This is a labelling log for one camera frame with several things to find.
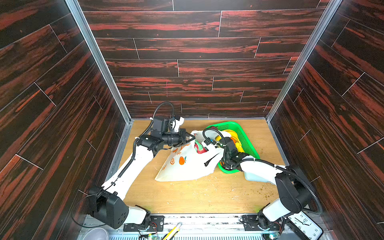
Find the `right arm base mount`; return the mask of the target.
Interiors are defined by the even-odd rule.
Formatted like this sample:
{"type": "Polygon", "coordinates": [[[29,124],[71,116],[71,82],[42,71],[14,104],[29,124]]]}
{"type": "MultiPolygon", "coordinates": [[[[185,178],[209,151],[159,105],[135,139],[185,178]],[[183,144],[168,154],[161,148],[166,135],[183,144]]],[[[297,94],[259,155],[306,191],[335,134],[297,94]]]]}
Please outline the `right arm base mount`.
{"type": "Polygon", "coordinates": [[[240,223],[243,225],[244,230],[249,231],[275,231],[281,232],[283,230],[282,220],[275,222],[267,222],[265,225],[259,223],[259,216],[256,214],[246,214],[239,218],[240,223]]]}

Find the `white plastic bag orange print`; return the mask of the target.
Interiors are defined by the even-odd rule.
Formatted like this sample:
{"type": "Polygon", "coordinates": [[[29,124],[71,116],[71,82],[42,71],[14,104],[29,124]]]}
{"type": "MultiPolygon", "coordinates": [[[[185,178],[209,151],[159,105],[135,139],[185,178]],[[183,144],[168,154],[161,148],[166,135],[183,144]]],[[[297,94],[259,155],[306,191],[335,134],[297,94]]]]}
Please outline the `white plastic bag orange print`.
{"type": "Polygon", "coordinates": [[[212,174],[215,166],[205,167],[204,163],[214,156],[224,156],[224,148],[208,144],[206,137],[219,137],[215,131],[209,130],[203,134],[202,131],[194,130],[192,135],[196,139],[187,146],[172,148],[171,153],[155,177],[158,182],[191,181],[212,174]],[[200,142],[208,149],[208,152],[198,154],[194,148],[195,141],[200,142]]]}

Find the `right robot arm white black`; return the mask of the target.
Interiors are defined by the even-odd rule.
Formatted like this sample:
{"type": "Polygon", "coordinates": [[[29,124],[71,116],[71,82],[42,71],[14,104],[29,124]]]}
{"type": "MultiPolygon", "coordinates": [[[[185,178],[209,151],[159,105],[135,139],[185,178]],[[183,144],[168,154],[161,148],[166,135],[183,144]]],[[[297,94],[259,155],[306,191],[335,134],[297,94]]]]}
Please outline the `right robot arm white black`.
{"type": "Polygon", "coordinates": [[[265,160],[257,159],[247,153],[238,152],[235,145],[229,143],[230,138],[222,138],[218,142],[206,137],[203,145],[206,147],[219,147],[224,150],[220,156],[220,164],[227,170],[238,170],[256,175],[275,185],[279,197],[274,202],[266,205],[258,212],[258,224],[262,229],[267,229],[274,222],[306,209],[311,201],[317,206],[315,214],[323,212],[323,206],[316,190],[308,178],[299,168],[275,165],[265,160]]]}

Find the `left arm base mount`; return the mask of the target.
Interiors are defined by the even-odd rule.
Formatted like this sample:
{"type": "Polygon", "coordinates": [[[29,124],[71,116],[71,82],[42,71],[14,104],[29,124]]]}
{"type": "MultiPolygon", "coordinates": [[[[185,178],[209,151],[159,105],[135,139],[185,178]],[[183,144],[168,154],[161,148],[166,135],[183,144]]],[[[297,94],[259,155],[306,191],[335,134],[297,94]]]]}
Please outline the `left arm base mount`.
{"type": "Polygon", "coordinates": [[[129,214],[123,224],[123,232],[162,232],[165,216],[152,215],[140,206],[129,207],[129,214]]]}

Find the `pink dragon fruit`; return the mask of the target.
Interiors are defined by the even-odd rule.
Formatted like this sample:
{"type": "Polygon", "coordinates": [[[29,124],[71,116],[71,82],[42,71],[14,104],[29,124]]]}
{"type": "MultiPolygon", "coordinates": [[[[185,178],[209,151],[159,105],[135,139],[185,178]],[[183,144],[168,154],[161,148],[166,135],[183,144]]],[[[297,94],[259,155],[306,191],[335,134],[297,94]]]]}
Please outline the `pink dragon fruit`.
{"type": "Polygon", "coordinates": [[[194,148],[196,150],[196,152],[198,154],[203,154],[203,153],[206,153],[208,152],[208,149],[206,147],[204,147],[200,142],[198,141],[195,141],[195,145],[194,145],[194,148]]]}

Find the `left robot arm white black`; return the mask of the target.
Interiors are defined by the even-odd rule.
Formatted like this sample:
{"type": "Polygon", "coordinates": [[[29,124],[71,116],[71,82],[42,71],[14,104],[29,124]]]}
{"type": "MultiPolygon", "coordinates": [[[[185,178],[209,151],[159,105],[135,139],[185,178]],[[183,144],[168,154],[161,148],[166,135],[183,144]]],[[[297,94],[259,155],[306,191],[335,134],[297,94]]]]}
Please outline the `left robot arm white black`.
{"type": "Polygon", "coordinates": [[[87,214],[113,229],[118,229],[123,224],[147,228],[151,212],[138,206],[127,206],[124,199],[128,190],[144,167],[165,145],[179,147],[194,140],[195,136],[185,129],[136,138],[132,155],[120,169],[101,187],[90,188],[87,214]]]}

